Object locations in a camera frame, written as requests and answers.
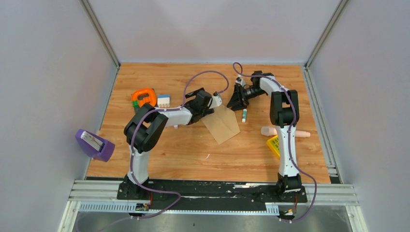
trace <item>pink object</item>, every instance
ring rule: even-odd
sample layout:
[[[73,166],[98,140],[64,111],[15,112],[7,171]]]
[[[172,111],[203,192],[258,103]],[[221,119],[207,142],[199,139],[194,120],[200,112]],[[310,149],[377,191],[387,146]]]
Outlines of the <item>pink object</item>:
[[[274,127],[265,126],[261,128],[261,134],[265,136],[272,136],[272,135],[277,135],[278,132],[276,131]],[[295,132],[295,136],[298,138],[309,138],[310,133],[307,131],[298,130]]]

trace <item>purple object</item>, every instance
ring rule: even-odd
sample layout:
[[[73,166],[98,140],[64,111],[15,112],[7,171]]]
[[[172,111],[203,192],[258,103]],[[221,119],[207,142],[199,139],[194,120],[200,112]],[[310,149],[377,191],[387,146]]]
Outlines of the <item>purple object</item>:
[[[79,129],[75,138],[81,149],[93,159],[107,162],[114,152],[114,143],[86,130]]]

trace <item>green object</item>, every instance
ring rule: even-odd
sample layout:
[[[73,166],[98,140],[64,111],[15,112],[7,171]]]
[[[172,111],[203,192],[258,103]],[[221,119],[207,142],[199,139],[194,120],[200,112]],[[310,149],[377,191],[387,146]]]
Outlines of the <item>green object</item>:
[[[139,105],[138,105],[138,101],[132,101],[132,106],[135,108],[135,107],[140,107]]]
[[[134,113],[137,113],[140,106],[138,105],[138,100],[132,101],[132,106],[134,107]]]

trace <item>gray floor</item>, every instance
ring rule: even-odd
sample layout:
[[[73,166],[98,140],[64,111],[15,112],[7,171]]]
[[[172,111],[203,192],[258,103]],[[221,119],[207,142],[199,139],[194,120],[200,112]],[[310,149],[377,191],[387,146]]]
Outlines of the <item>gray floor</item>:
[[[298,206],[299,217],[307,209]],[[97,232],[126,213],[82,212],[77,218],[80,232]],[[344,206],[315,206],[300,222],[286,224],[274,216],[218,216],[163,214],[150,219],[127,219],[104,232],[351,232]]]

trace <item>wooden table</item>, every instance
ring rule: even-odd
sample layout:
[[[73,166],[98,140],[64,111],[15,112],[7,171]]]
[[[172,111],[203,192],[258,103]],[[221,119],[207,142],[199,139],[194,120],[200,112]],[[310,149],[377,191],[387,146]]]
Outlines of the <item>wooden table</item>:
[[[309,131],[310,138],[296,139],[299,167],[313,175],[318,183],[330,183],[318,133],[310,109],[309,98],[299,66],[243,65],[244,73],[255,70],[271,72],[289,89],[296,89],[299,97],[300,120],[297,129]],[[129,169],[130,152],[123,130],[133,117],[131,95],[137,89],[150,87],[156,94],[170,94],[171,106],[182,103],[183,89],[193,75],[204,70],[216,70],[230,79],[230,86],[222,94],[227,104],[236,74],[231,64],[147,64],[123,63],[107,107],[99,135],[115,143],[114,154],[108,162],[92,160],[87,176],[123,177]],[[225,80],[217,74],[204,74],[188,87],[188,92],[204,87],[213,93],[224,89]],[[241,132],[218,145],[200,121],[178,129],[166,128],[151,152],[148,173],[151,178],[269,181],[276,182],[279,160],[266,146],[268,137],[261,135],[261,127],[271,125],[270,97],[262,95],[250,100],[246,123],[241,122],[242,111],[236,111]],[[302,181],[312,180],[304,175]]]

